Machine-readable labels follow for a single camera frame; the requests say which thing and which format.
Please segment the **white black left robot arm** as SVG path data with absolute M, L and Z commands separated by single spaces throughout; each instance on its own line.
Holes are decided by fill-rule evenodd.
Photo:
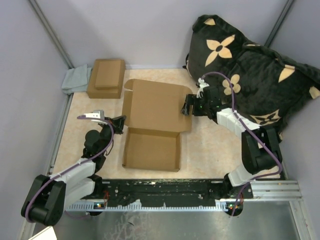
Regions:
M 101 130 L 86 133 L 82 155 L 73 165 L 56 174 L 40 174 L 33 180 L 20 212 L 29 223 L 54 226 L 73 203 L 103 195 L 102 178 L 97 172 L 113 148 L 115 135 L 123 134 L 126 116 L 110 118 L 102 110 L 96 110 L 77 119 L 95 122 Z

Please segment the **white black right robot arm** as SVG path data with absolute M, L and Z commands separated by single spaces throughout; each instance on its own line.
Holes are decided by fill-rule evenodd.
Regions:
M 263 127 L 241 116 L 233 103 L 223 104 L 218 93 L 217 88 L 205 87 L 197 94 L 187 94 L 181 113 L 206 116 L 240 138 L 241 164 L 224 176 L 219 193 L 220 197 L 234 198 L 245 184 L 263 177 L 263 171 L 277 167 L 280 173 L 282 154 L 274 127 Z

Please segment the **large folded brown cardboard box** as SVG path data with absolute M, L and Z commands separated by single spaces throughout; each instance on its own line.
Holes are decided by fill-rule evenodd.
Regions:
M 86 93 L 90 99 L 120 99 L 126 64 L 123 59 L 96 59 Z

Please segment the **small folded brown cardboard box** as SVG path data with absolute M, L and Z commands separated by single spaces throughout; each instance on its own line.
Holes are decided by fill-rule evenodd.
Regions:
M 120 83 L 120 71 L 120 60 L 100 61 L 95 80 L 95 88 L 98 90 L 118 89 Z

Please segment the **light blue folded cloth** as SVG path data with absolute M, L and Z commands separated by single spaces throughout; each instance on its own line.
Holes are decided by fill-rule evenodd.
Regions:
M 87 64 L 69 69 L 64 77 L 61 90 L 64 94 L 71 95 L 78 92 L 86 92 L 92 68 Z

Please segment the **black plush flower-pattern pillow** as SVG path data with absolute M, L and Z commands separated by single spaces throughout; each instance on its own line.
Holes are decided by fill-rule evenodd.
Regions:
M 320 71 L 249 40 L 218 15 L 201 15 L 192 26 L 185 59 L 189 75 L 219 89 L 223 103 L 278 134 L 290 117 L 320 95 Z

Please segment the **white board corner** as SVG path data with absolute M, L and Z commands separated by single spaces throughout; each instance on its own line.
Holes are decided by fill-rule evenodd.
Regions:
M 28 240 L 57 240 L 57 235 L 52 226 L 48 226 L 42 231 L 38 232 Z

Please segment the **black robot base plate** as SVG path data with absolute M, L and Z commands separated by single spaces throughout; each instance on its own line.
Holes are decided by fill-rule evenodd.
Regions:
M 213 207 L 216 200 L 235 199 L 242 186 L 227 179 L 104 179 L 99 189 L 83 200 L 106 200 L 109 207 Z

